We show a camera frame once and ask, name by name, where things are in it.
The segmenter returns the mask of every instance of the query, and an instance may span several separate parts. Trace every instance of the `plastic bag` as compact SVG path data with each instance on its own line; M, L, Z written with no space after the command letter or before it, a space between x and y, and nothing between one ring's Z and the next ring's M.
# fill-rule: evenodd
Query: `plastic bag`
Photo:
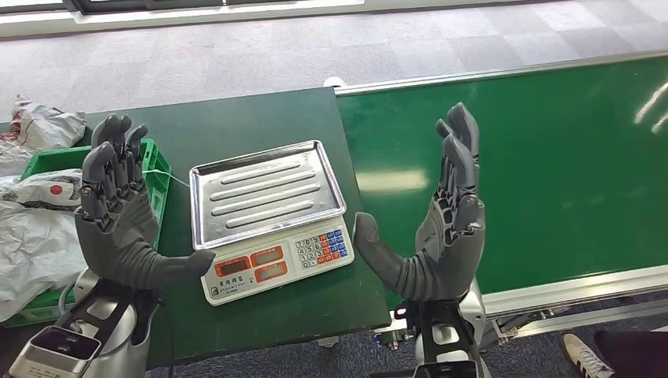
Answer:
M0 321L86 268L72 212L80 204L80 188L80 169L23 181L0 177Z
M35 152L74 146L85 131L83 113L65 113L18 95L9 131L0 134L0 176L20 175Z

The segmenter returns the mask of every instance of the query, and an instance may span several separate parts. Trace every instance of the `white sneaker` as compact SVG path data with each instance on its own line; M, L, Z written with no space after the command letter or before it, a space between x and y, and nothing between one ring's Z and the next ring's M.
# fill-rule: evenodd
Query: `white sneaker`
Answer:
M603 363L587 344L577 336L566 334L563 339L564 353L570 358L585 378L610 378L614 370Z

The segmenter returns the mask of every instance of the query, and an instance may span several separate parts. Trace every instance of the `red sticker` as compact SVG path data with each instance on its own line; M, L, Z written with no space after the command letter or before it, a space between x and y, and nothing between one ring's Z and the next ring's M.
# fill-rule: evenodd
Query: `red sticker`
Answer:
M62 193L62 186L60 185L51 185L51 194L52 195L59 195Z

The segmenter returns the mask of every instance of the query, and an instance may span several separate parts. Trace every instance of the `white cable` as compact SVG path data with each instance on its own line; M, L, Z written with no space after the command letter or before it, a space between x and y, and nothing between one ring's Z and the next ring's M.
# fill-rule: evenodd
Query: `white cable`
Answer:
M179 180L178 177L176 177L176 176L174 176L174 175L172 175L172 174L170 174L170 173L163 172L163 171L161 171L161 170L159 170L159 169L149 169L149 170L147 170L147 171L143 171L143 173L161 173L161 174L163 174L163 175L167 175L167 176L169 176L169 177L172 177L174 180L176 180L178 183L180 183L181 185L183 185L183 186L185 186L185 187L190 187L190 185L188 185L187 183L185 183L185 182Z

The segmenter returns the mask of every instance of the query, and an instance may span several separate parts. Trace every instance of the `electronic scale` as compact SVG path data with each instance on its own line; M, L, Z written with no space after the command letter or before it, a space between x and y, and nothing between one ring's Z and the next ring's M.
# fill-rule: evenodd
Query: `electronic scale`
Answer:
M346 204L317 140L196 166L190 187L193 247L216 253L202 277L212 306L354 259Z

